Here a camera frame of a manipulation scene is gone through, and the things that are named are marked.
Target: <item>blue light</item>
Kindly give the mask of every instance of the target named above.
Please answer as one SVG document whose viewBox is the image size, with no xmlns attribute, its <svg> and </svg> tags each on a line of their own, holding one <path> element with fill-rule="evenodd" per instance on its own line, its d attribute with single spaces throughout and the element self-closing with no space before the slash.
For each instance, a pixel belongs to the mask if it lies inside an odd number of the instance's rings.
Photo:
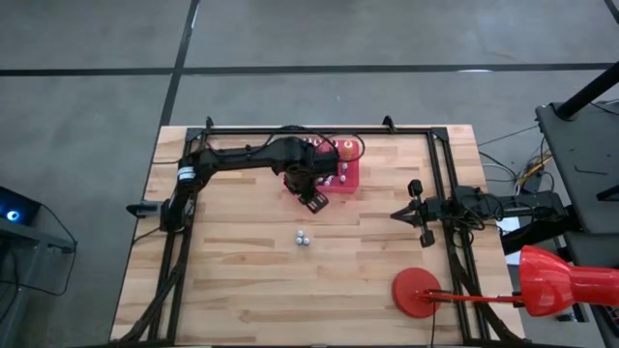
<svg viewBox="0 0 619 348">
<path fill-rule="evenodd" d="M 10 211 L 7 213 L 7 219 L 11 222 L 17 221 L 18 218 L 19 218 L 19 213 L 16 211 Z"/>
</svg>

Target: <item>lamp shade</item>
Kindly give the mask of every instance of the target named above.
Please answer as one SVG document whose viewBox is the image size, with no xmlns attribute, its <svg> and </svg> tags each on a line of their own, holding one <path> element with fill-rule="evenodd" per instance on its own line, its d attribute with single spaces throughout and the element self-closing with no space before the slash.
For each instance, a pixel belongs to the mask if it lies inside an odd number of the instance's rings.
<svg viewBox="0 0 619 348">
<path fill-rule="evenodd" d="M 570 266 L 534 246 L 520 254 L 520 292 L 532 316 L 550 315 L 576 302 L 619 306 L 619 271 Z"/>
</svg>

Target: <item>lamp base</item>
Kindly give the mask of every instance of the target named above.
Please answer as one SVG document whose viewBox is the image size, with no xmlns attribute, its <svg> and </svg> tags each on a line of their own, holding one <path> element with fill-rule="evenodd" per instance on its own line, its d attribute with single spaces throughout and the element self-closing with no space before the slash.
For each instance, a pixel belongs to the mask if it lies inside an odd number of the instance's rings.
<svg viewBox="0 0 619 348">
<path fill-rule="evenodd" d="M 420 268 L 406 269 L 394 279 L 392 296 L 399 310 L 414 318 L 428 318 L 440 306 L 419 297 L 426 290 L 440 290 L 438 280 L 430 272 Z"/>
</svg>

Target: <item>cable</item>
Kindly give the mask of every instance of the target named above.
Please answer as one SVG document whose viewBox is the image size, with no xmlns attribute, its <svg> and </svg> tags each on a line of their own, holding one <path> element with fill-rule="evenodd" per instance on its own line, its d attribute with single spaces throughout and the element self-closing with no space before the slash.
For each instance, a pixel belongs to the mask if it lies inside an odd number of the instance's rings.
<svg viewBox="0 0 619 348">
<path fill-rule="evenodd" d="M 336 151 L 336 153 L 338 154 L 339 157 L 339 151 L 338 148 L 336 147 L 336 144 L 331 140 L 332 137 L 336 136 L 336 135 L 340 135 L 343 133 L 334 133 L 330 136 L 326 136 L 323 133 L 316 131 L 316 130 L 312 130 L 309 129 L 307 127 L 303 127 L 303 126 L 296 126 L 296 125 L 287 125 L 287 126 L 282 126 L 278 129 L 278 131 L 287 131 L 287 130 L 291 130 L 291 131 L 305 131 L 308 132 L 310 134 L 316 135 L 318 137 L 320 137 L 322 139 L 322 142 L 316 146 L 314 149 L 315 151 L 318 150 L 318 148 L 320 147 L 320 145 L 322 145 L 323 143 L 327 142 L 329 143 L 329 145 L 331 146 L 332 149 L 334 149 Z M 228 154 L 228 155 L 222 155 L 222 154 L 218 154 L 217 150 L 214 149 L 211 144 L 208 143 L 208 141 L 206 141 L 206 145 L 207 149 L 209 150 L 209 152 L 211 154 L 213 154 L 213 156 L 217 157 L 217 158 L 227 158 L 227 157 L 238 157 L 238 156 L 253 156 L 257 153 L 259 153 L 260 151 L 263 151 L 267 145 L 269 145 L 269 143 L 271 142 L 271 140 L 273 139 L 273 137 L 275 135 L 277 135 L 277 131 L 273 131 L 272 133 L 269 134 L 269 137 L 267 137 L 267 139 L 264 141 L 264 143 L 262 145 L 260 145 L 257 149 L 253 150 L 253 151 L 249 151 L 249 152 L 245 152 L 242 154 Z M 354 136 L 355 138 L 357 138 L 359 140 L 359 142 L 361 143 L 362 149 L 361 149 L 361 153 L 359 154 L 359 156 L 355 159 L 338 159 L 338 162 L 352 162 L 355 160 L 360 159 L 365 153 L 366 153 L 366 142 L 364 141 L 364 139 L 361 138 L 361 136 L 359 136 L 359 134 L 357 133 L 351 133 L 350 135 Z"/>
<path fill-rule="evenodd" d="M 434 331 L 436 330 L 436 302 L 432 303 L 432 338 L 429 340 L 429 348 L 434 348 Z"/>
<path fill-rule="evenodd" d="M 475 234 L 473 234 L 473 231 L 471 231 L 470 229 L 468 229 L 468 230 L 466 230 L 466 231 L 468 232 L 468 235 L 471 237 L 471 240 L 470 240 L 470 241 L 468 241 L 468 244 L 469 244 L 470 246 L 472 246 L 472 245 L 473 245 L 473 241 L 475 241 Z M 462 232 L 461 232 L 461 230 L 458 230 L 458 231 L 457 231 L 457 233 L 460 235 L 460 238 L 462 238 Z M 454 247 L 459 247 L 459 248 L 462 248 L 462 246 L 459 246 L 459 245 L 456 243 L 456 239 L 454 238 L 454 236 L 455 236 L 455 235 L 456 235 L 456 233 L 454 233 L 454 234 L 452 235 L 452 243 L 454 244 Z"/>
<path fill-rule="evenodd" d="M 333 139 L 334 137 L 336 137 L 338 135 L 352 135 L 352 136 L 356 137 L 359 140 L 359 142 L 361 143 L 361 152 L 359 153 L 359 156 L 357 156 L 354 159 L 340 159 L 339 162 L 344 162 L 344 163 L 353 162 L 355 160 L 359 160 L 361 157 L 363 157 L 366 154 L 366 142 L 364 141 L 364 139 L 361 138 L 361 136 L 359 136 L 359 134 L 357 134 L 357 133 L 340 133 L 340 132 L 336 132 L 336 133 L 333 133 L 331 135 L 328 135 L 327 138 L 329 138 L 331 140 L 331 139 Z M 318 146 L 316 146 L 316 149 L 318 149 L 324 143 L 325 143 L 325 141 L 323 140 L 321 143 L 318 144 Z"/>
<path fill-rule="evenodd" d="M 507 170 L 508 170 L 508 171 L 512 174 L 512 176 L 513 176 L 514 178 L 516 178 L 516 177 L 517 177 L 516 173 L 515 173 L 515 172 L 514 172 L 514 171 L 513 171 L 510 167 L 508 167 L 507 165 L 505 165 L 505 164 L 501 163 L 500 161 L 498 161 L 497 159 L 495 159 L 495 158 L 494 158 L 494 157 L 492 157 L 491 155 L 486 154 L 486 153 L 483 153 L 483 152 L 481 152 L 481 151 L 479 151 L 479 154 L 480 154 L 480 155 L 482 155 L 482 156 L 484 156 L 485 158 L 487 158 L 487 159 L 489 159 L 489 160 L 493 161 L 494 163 L 496 163 L 496 164 L 498 164 L 498 165 L 502 166 L 503 168 L 507 169 Z"/>
<path fill-rule="evenodd" d="M 63 288 L 63 290 L 59 293 L 53 292 L 53 291 L 49 291 L 37 286 L 33 286 L 33 285 L 28 285 L 28 284 L 22 284 L 20 283 L 17 279 L 15 281 L 9 281 L 9 280 L 4 280 L 4 279 L 0 279 L 0 283 L 4 283 L 4 284 L 15 284 L 15 286 L 21 286 L 21 287 L 25 287 L 27 289 L 31 289 L 31 290 L 35 290 L 35 291 L 41 291 L 43 293 L 46 293 L 48 295 L 52 295 L 52 296 L 62 296 L 67 292 L 67 289 L 69 288 L 69 280 L 71 279 L 71 274 L 74 271 L 74 265 L 75 265 L 75 258 L 77 257 L 77 240 L 74 238 L 74 235 L 69 231 L 69 229 L 67 228 L 67 226 L 65 226 L 64 223 L 62 223 L 62 221 L 60 220 L 60 218 L 58 216 L 56 216 L 56 214 L 45 205 L 45 203 L 41 203 L 41 206 L 44 207 L 55 219 L 56 222 L 58 222 L 58 224 L 65 230 L 65 232 L 67 233 L 67 235 L 69 236 L 69 238 L 71 238 L 71 240 L 73 241 L 74 244 L 74 249 L 71 252 L 74 257 L 71 261 L 71 266 L 69 267 L 69 273 L 67 274 L 67 278 L 65 280 L 65 286 Z"/>
<path fill-rule="evenodd" d="M 56 214 L 51 209 L 49 209 L 49 207 L 47 207 L 44 203 L 41 203 L 41 206 L 43 206 L 56 219 L 56 222 L 58 222 L 58 224 L 62 227 L 62 229 L 65 230 L 65 233 L 67 233 L 69 238 L 71 238 L 71 240 L 74 243 L 74 251 L 75 251 L 75 247 L 77 247 L 77 241 L 75 240 L 74 235 L 71 232 L 69 232 L 69 229 L 67 228 L 67 226 L 65 226 L 65 224 L 62 223 L 60 218 L 58 218 L 58 216 L 56 216 Z"/>
<path fill-rule="evenodd" d="M 554 192 L 554 177 L 552 176 L 552 174 L 550 174 L 550 173 L 549 173 L 549 172 L 547 172 L 547 171 L 542 172 L 542 176 L 544 176 L 544 175 L 547 175 L 547 176 L 549 176 L 549 177 L 550 177 L 550 181 L 551 181 L 551 184 L 550 184 L 550 192 Z"/>
<path fill-rule="evenodd" d="M 2 316 L 0 317 L 0 324 L 2 324 L 2 322 L 7 317 L 7 315 L 9 315 L 9 312 L 11 311 L 11 308 L 13 307 L 13 303 L 15 302 L 15 299 L 17 298 L 17 293 L 19 292 L 19 285 L 18 285 L 19 274 L 17 273 L 17 256 L 15 255 L 15 252 L 13 251 L 13 249 L 11 249 L 11 255 L 13 256 L 13 277 L 15 279 L 15 292 L 13 293 L 13 297 L 11 298 L 9 305 L 7 305 L 7 309 L 4 310 L 4 313 L 2 313 Z"/>
<path fill-rule="evenodd" d="M 600 103 L 602 103 L 602 104 L 611 104 L 611 103 L 614 103 L 614 102 L 619 102 L 619 98 L 618 99 L 614 99 L 614 100 L 610 100 L 610 101 L 600 101 Z"/>
<path fill-rule="evenodd" d="M 179 162 L 180 159 L 177 160 L 170 160 L 170 161 L 163 161 L 163 162 L 152 162 L 151 164 L 154 165 L 158 165 L 158 164 L 176 164 Z"/>
<path fill-rule="evenodd" d="M 489 141 L 485 141 L 485 142 L 483 142 L 483 143 L 481 143 L 481 144 L 477 144 L 477 147 L 481 147 L 481 146 L 487 145 L 487 144 L 492 143 L 492 142 L 495 142 L 495 141 L 503 140 L 503 139 L 505 139 L 505 138 L 508 138 L 508 137 L 510 137 L 510 136 L 514 136 L 514 135 L 516 135 L 516 134 L 520 134 L 520 133 L 522 133 L 522 132 L 530 131 L 530 130 L 532 130 L 532 129 L 536 128 L 536 127 L 537 127 L 537 125 L 535 125 L 535 126 L 531 126 L 531 127 L 529 127 L 529 128 L 525 128 L 524 130 L 515 131 L 515 132 L 513 132 L 513 133 L 509 133 L 509 134 L 507 134 L 507 135 L 499 136 L 499 137 L 494 138 L 494 139 L 491 139 L 491 140 L 489 140 Z"/>
<path fill-rule="evenodd" d="M 512 170 L 510 170 L 510 168 L 506 168 L 503 165 L 494 164 L 494 163 L 483 163 L 482 166 L 484 166 L 484 167 L 501 168 L 501 169 L 505 170 L 506 173 L 510 174 L 513 177 L 512 180 L 506 180 L 506 182 L 512 183 L 516 179 L 516 174 Z"/>
<path fill-rule="evenodd" d="M 141 240 L 141 239 L 142 239 L 142 238 L 144 238 L 144 237 L 150 236 L 150 235 L 152 235 L 153 233 L 155 233 L 155 232 L 157 232 L 157 231 L 159 231 L 159 227 L 155 228 L 155 229 L 154 229 L 154 230 L 152 230 L 152 231 L 148 231 L 148 232 L 144 233 L 143 235 L 141 235 L 141 236 L 139 236 L 139 237 L 135 238 L 135 239 L 133 240 L 133 242 L 132 242 L 132 246 L 133 246 L 133 245 L 135 245 L 135 243 L 137 243 L 137 241 Z"/>
<path fill-rule="evenodd" d="M 333 143 L 333 141 L 329 140 L 329 138 L 327 138 L 324 134 L 315 131 L 315 130 L 311 130 L 309 128 L 303 127 L 303 126 L 295 126 L 295 125 L 287 125 L 287 126 L 281 126 L 278 131 L 306 131 L 308 133 L 314 134 L 318 137 L 320 137 L 322 140 L 327 141 L 331 147 L 333 149 L 336 149 L 336 145 Z M 213 147 L 211 146 L 211 144 L 208 143 L 208 141 L 206 142 L 206 145 L 208 145 L 207 149 L 209 150 L 209 152 L 211 152 L 211 154 L 213 154 L 213 156 L 217 157 L 217 158 L 231 158 L 231 157 L 239 157 L 239 156 L 253 156 L 257 153 L 259 153 L 260 151 L 264 150 L 267 145 L 269 145 L 269 143 L 271 142 L 271 139 L 273 139 L 273 137 L 277 135 L 277 131 L 273 131 L 272 133 L 269 134 L 269 137 L 267 137 L 267 139 L 264 141 L 264 143 L 262 145 L 260 145 L 257 149 L 252 150 L 252 151 L 248 151 L 245 153 L 241 153 L 241 154 L 228 154 L 228 155 L 222 155 L 222 154 L 218 154 L 217 150 L 213 149 Z"/>
<path fill-rule="evenodd" d="M 513 183 L 514 180 L 499 180 L 499 179 L 486 179 L 486 181 L 497 182 L 497 183 Z"/>
<path fill-rule="evenodd" d="M 599 105 L 597 105 L 597 104 L 593 104 L 592 102 L 589 102 L 589 103 L 590 103 L 590 104 L 592 104 L 593 106 L 595 106 L 595 107 L 599 108 L 599 109 L 600 109 L 600 110 L 602 110 L 602 111 L 605 111 L 605 112 L 607 112 L 607 113 L 609 113 L 609 114 L 612 114 L 612 115 L 615 115 L 615 116 L 619 116 L 619 113 L 616 113 L 616 112 L 614 112 L 614 111 L 610 111 L 610 110 L 608 110 L 607 108 L 605 108 L 605 107 L 601 107 L 601 106 L 599 106 Z"/>
<path fill-rule="evenodd" d="M 542 170 L 544 170 L 544 141 L 545 135 L 542 137 L 542 143 L 540 143 L 540 163 L 542 165 Z"/>
</svg>

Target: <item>red box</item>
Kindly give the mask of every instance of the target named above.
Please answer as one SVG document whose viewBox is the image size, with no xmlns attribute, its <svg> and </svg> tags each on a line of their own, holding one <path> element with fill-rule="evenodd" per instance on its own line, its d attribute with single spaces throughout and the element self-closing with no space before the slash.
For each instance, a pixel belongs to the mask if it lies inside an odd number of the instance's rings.
<svg viewBox="0 0 619 348">
<path fill-rule="evenodd" d="M 318 152 L 334 151 L 333 147 L 320 138 L 311 139 L 314 145 L 320 145 Z M 339 151 L 338 175 L 329 178 L 319 178 L 316 186 L 321 192 L 354 193 L 359 186 L 359 154 L 361 147 L 357 140 L 333 140 Z"/>
</svg>

